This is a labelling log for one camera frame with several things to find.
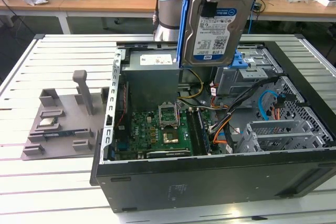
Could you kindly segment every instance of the black computer case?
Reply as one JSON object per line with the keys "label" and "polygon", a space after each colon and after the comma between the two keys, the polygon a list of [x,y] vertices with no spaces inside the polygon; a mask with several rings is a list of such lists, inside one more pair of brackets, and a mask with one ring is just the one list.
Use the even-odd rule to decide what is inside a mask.
{"label": "black computer case", "polygon": [[[275,42],[265,47],[334,139],[336,115]],[[115,164],[99,164],[98,150],[94,156],[90,182],[99,183],[113,212],[302,197],[336,174],[333,148]]]}

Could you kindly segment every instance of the floor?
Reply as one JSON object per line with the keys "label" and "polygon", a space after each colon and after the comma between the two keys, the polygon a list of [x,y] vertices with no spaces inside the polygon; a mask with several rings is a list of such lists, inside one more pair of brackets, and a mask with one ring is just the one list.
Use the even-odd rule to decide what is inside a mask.
{"label": "floor", "polygon": [[[36,34],[62,34],[60,24],[54,17],[21,17]],[[0,83],[6,78],[16,61],[25,51],[34,35],[15,17],[14,27],[5,25],[0,28]],[[120,24],[115,24],[114,18],[107,18],[109,29],[102,29],[100,18],[70,17],[70,26],[74,34],[151,34],[152,19],[123,18]],[[303,23],[299,27],[294,23],[253,22],[252,34],[303,34],[310,43],[324,56],[336,43],[327,34],[330,23]],[[334,64],[336,61],[336,46],[333,47],[327,59]]]}

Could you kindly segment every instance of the blue cable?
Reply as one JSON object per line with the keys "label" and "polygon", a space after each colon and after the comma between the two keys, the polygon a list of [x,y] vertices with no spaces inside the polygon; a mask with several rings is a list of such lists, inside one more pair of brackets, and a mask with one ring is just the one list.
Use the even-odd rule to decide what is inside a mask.
{"label": "blue cable", "polygon": [[259,100],[258,100],[258,106],[259,106],[259,110],[260,110],[260,113],[261,115],[263,116],[263,118],[265,119],[265,121],[268,121],[268,116],[266,115],[266,112],[263,108],[263,97],[265,96],[266,93],[271,93],[272,95],[274,95],[275,97],[278,97],[279,95],[274,92],[274,91],[271,91],[271,90],[265,90],[261,96],[259,97]]}
{"label": "blue cable", "polygon": [[251,15],[250,15],[250,25],[249,25],[249,27],[248,27],[248,32],[247,32],[247,34],[250,34],[250,32],[251,32],[251,27],[252,27],[252,13],[251,13]]}

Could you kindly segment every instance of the motherboard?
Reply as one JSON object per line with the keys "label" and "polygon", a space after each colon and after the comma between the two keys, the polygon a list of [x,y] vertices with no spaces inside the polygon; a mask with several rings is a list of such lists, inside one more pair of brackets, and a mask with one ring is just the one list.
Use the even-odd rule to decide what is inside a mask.
{"label": "motherboard", "polygon": [[117,144],[117,158],[207,154],[210,152],[207,129],[212,123],[208,110],[176,109],[175,104],[160,106],[156,111],[133,112],[130,137]]}

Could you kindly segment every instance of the desk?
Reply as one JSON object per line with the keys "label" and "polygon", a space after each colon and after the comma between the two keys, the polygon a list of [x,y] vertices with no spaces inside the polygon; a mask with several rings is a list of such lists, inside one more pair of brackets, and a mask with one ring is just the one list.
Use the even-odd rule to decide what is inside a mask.
{"label": "desk", "polygon": [[[264,0],[266,9],[259,20],[336,22],[336,7],[324,7],[313,1],[288,3],[286,0]],[[70,34],[67,17],[133,17],[151,18],[155,0],[49,0],[46,5],[29,6],[22,0],[9,0],[10,7],[22,16],[56,16],[64,34]],[[0,15],[11,15],[0,3]]]}
{"label": "desk", "polygon": [[263,1],[266,3],[266,8],[258,20],[336,22],[336,8],[325,7],[312,0],[308,0],[307,3],[289,3],[286,0]]}
{"label": "desk", "polygon": [[[22,0],[8,0],[19,16],[53,16],[59,19],[64,34],[71,29],[67,17],[132,17],[152,18],[156,0],[49,0],[43,5],[30,6]],[[13,13],[0,1],[0,15]]]}
{"label": "desk", "polygon": [[[139,36],[146,41],[153,38]],[[336,177],[302,198],[115,215],[100,187],[89,184],[92,157],[21,161],[41,90],[56,88],[59,95],[75,94],[72,72],[85,69],[90,91],[100,92],[112,76],[115,46],[111,41],[127,37],[134,35],[47,35],[34,39],[8,75],[0,87],[1,224],[240,222],[236,218],[255,223],[250,222],[250,216],[271,219],[263,223],[312,224],[336,219]],[[335,69],[305,40],[293,35],[243,35],[241,39],[276,41],[336,110],[332,102],[335,95],[327,94],[323,87],[335,85],[326,68],[334,74]]]}

